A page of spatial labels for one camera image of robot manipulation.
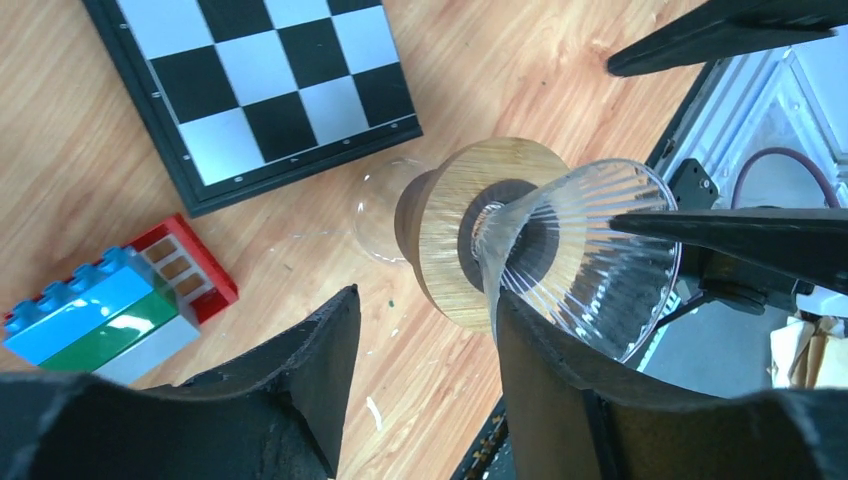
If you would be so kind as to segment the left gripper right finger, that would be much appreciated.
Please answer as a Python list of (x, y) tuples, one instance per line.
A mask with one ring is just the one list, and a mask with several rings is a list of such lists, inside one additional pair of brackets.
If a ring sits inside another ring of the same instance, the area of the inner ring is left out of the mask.
[(723, 399), (630, 369), (558, 330), (516, 294), (496, 307), (520, 479), (843, 479), (847, 394)]

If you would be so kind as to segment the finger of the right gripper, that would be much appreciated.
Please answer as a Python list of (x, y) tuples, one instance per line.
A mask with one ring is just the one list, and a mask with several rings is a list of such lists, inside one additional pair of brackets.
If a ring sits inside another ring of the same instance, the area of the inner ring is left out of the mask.
[(651, 210), (619, 214), (612, 229), (696, 245), (847, 293), (845, 208)]
[(846, 0), (707, 1), (611, 55), (606, 70), (651, 74), (830, 38), (846, 23)]

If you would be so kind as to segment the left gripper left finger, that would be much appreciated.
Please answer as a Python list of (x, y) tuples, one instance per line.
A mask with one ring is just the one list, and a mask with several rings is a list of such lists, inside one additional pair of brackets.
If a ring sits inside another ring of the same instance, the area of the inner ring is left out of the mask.
[(5, 479), (331, 479), (361, 326), (356, 286), (186, 382), (1, 377)]

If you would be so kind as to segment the small clear glass cup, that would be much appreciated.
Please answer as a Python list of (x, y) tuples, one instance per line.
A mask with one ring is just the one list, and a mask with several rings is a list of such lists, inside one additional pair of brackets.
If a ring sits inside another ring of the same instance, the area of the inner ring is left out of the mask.
[(471, 233), (490, 323), (504, 291), (607, 357), (626, 362), (661, 318), (680, 243), (615, 230), (627, 213), (677, 210), (651, 168), (599, 160), (511, 201), (487, 200)]

